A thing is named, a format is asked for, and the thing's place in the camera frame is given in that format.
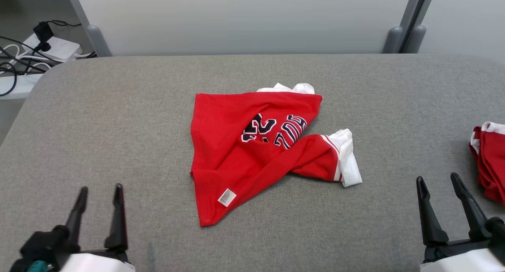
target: teal component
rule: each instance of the teal component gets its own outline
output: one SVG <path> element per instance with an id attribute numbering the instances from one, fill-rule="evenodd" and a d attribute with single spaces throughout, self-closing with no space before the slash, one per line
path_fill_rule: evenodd
<path id="1" fill-rule="evenodd" d="M 47 265 L 44 261 L 35 261 L 27 272 L 47 272 Z"/>

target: white trim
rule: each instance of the white trim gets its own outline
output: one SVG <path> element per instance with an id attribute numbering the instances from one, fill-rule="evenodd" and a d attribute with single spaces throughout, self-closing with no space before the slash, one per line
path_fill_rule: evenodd
<path id="1" fill-rule="evenodd" d="M 260 88 L 256 92 L 296 92 L 298 94 L 316 94 L 309 83 L 298 83 L 293 89 L 277 83 L 274 87 Z"/>
<path id="2" fill-rule="evenodd" d="M 337 157 L 339 156 L 339 150 L 337 149 L 337 147 L 330 141 L 330 138 L 326 135 L 321 135 L 321 137 L 323 138 L 323 140 L 329 144 L 334 150 L 335 152 L 337 153 Z M 337 159 L 337 168 L 335 170 L 335 176 L 333 177 L 333 181 L 339 181 L 340 180 L 340 176 L 342 174 L 342 169 L 340 168 L 340 162 L 339 160 Z"/>
<path id="3" fill-rule="evenodd" d="M 480 140 L 475 139 L 475 132 L 472 132 L 472 137 L 470 137 L 470 145 L 474 148 L 475 152 L 479 154 Z"/>
<path id="4" fill-rule="evenodd" d="M 484 124 L 482 124 L 481 131 L 495 132 L 498 134 L 505 135 L 505 125 L 487 121 Z"/>
<path id="5" fill-rule="evenodd" d="M 345 129 L 339 130 L 330 136 L 322 137 L 327 143 L 330 142 L 330 144 L 333 144 L 332 148 L 334 148 L 339 157 L 335 178 L 339 180 L 340 175 L 337 177 L 337 173 L 340 171 L 342 174 L 341 181 L 344 187 L 362 183 L 363 180 L 361 179 L 356 157 L 353 153 L 352 132 L 349 129 Z"/>

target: clothing tag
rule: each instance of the clothing tag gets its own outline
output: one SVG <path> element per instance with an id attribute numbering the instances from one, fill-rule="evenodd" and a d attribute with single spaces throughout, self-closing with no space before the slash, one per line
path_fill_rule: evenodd
<path id="1" fill-rule="evenodd" d="M 228 207 L 230 205 L 231 201 L 233 201 L 233 199 L 235 199 L 235 197 L 237 197 L 237 195 L 235 193 L 233 193 L 229 189 L 226 189 L 226 191 L 224 191 L 224 193 L 221 195 L 221 197 L 219 197 L 218 201 L 221 204 Z"/>

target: gray table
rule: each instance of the gray table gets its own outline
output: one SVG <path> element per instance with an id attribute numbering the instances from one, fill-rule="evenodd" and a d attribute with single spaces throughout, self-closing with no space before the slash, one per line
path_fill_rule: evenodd
<path id="1" fill-rule="evenodd" d="M 90 197 L 80 243 L 108 234 L 112 191 L 125 187 L 138 271 L 417 271 L 423 259 L 415 178 L 422 175 L 452 240 L 468 225 L 449 174 L 488 216 L 468 148 L 474 126 L 505 122 L 505 66 L 416 54 L 174 56 L 82 60 L 41 78 L 0 148 L 0 266 L 36 230 L 64 223 Z M 287 175 L 201 229 L 189 168 L 197 92 L 311 83 L 323 95 L 307 133 L 354 133 L 363 183 Z"/>

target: black cable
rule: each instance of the black cable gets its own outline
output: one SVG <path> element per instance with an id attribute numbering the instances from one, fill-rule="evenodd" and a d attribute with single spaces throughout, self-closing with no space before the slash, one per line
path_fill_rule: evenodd
<path id="1" fill-rule="evenodd" d="M 7 92 L 4 94 L 0 94 L 0 96 L 6 96 L 7 94 L 10 94 L 14 90 L 14 87 L 16 87 L 16 83 L 18 83 L 18 75 L 16 74 L 16 69 L 14 68 L 13 64 L 11 64 L 9 62 L 2 62 L 2 63 L 0 63 L 0 66 L 2 66 L 2 65 L 9 65 L 14 70 L 14 83 L 12 84 L 11 89 L 7 90 Z"/>
<path id="2" fill-rule="evenodd" d="M 88 56 L 86 56 L 86 58 L 93 58 L 93 55 L 96 56 L 96 52 L 95 51 L 93 51 L 91 54 L 89 54 Z"/>
<path id="3" fill-rule="evenodd" d="M 29 64 L 29 65 L 31 65 L 32 59 L 33 59 L 33 58 L 30 58 L 30 60 L 28 61 L 28 64 Z M 28 66 L 27 66 L 27 67 L 26 67 L 26 69 L 25 69 L 25 72 L 28 72 L 28 69 L 30 69 L 30 67 L 28 67 Z"/>
<path id="4" fill-rule="evenodd" d="M 82 23 L 79 23 L 79 24 L 75 24 L 75 25 L 74 25 L 74 24 L 70 24 L 70 23 L 64 22 L 64 21 L 62 21 L 62 20 L 56 20 L 56 19 L 49 20 L 49 21 L 47 21 L 47 22 L 51 22 L 51 23 L 56 24 L 56 25 L 58 25 L 58 26 L 73 26 L 73 27 L 75 27 L 75 26 L 80 26 L 80 25 L 82 25 Z"/>
<path id="5" fill-rule="evenodd" d="M 10 59 L 10 57 L 7 57 L 7 56 L 0 56 L 0 59 L 3 59 L 3 58 Z M 46 63 L 46 64 L 48 64 L 51 68 L 52 68 L 52 67 L 54 67 L 54 66 L 56 66 L 56 64 L 54 64 L 54 65 L 53 65 L 53 64 L 51 64 L 51 62 L 47 62 L 47 61 L 45 61 L 45 60 L 38 60 L 38 59 L 34 59 L 34 58 L 20 58 L 20 60 L 30 60 L 30 59 L 31 59 L 31 60 L 32 60 L 32 62 L 34 62 L 34 63 Z"/>
<path id="6" fill-rule="evenodd" d="M 28 67 L 30 67 L 30 68 L 32 68 L 32 69 L 34 69 L 34 70 L 38 70 L 38 71 L 41 71 L 41 72 L 45 72 L 43 69 L 40 69 L 40 68 L 38 68 L 38 67 L 34 67 L 34 66 L 32 66 L 32 65 L 29 65 L 29 64 L 27 64 L 27 63 L 23 62 L 23 61 L 22 61 L 22 60 L 20 60 L 20 59 L 17 59 L 16 57 L 14 57 L 14 56 L 12 56 L 11 54 L 7 53 L 7 52 L 5 51 L 5 49 L 3 49 L 2 47 L 0 47 L 0 51 L 2 51 L 2 53 L 6 54 L 9 58 L 11 58 L 12 60 L 15 60 L 16 62 L 20 63 L 21 65 L 28 66 Z"/>
<path id="7" fill-rule="evenodd" d="M 21 45 L 23 45 L 23 46 L 26 46 L 26 47 L 28 47 L 28 48 L 32 49 L 33 51 L 35 51 L 35 49 L 33 49 L 32 47 L 30 47 L 30 46 L 26 45 L 26 44 L 25 44 L 25 43 L 23 43 L 23 42 L 19 42 L 18 40 L 14 40 L 14 39 L 11 39 L 11 38 L 6 38 L 6 37 L 1 36 L 1 35 L 0 35 L 0 38 L 5 39 L 5 40 L 9 40 L 9 41 L 12 41 L 12 42 L 16 42 L 16 43 L 18 43 L 18 44 L 21 44 Z M 41 52 L 39 52 L 39 51 L 36 51 L 36 53 L 38 53 L 40 56 L 43 56 L 44 58 L 46 58 L 46 59 L 48 59 L 48 60 L 51 60 L 51 61 L 53 61 L 53 62 L 55 62 L 55 63 L 61 63 L 61 62 L 58 62 L 57 60 L 53 60 L 53 59 L 49 58 L 48 56 L 46 56 L 46 55 L 42 54 L 42 53 L 41 53 Z"/>
<path id="8" fill-rule="evenodd" d="M 4 67 L 0 67 L 0 72 L 6 72 L 6 73 L 12 73 L 12 74 L 16 73 L 17 75 L 24 75 L 24 74 L 28 74 L 28 75 L 40 75 L 40 74 L 43 74 L 43 72 L 13 71 L 11 69 L 7 69 L 7 68 L 4 68 Z"/>

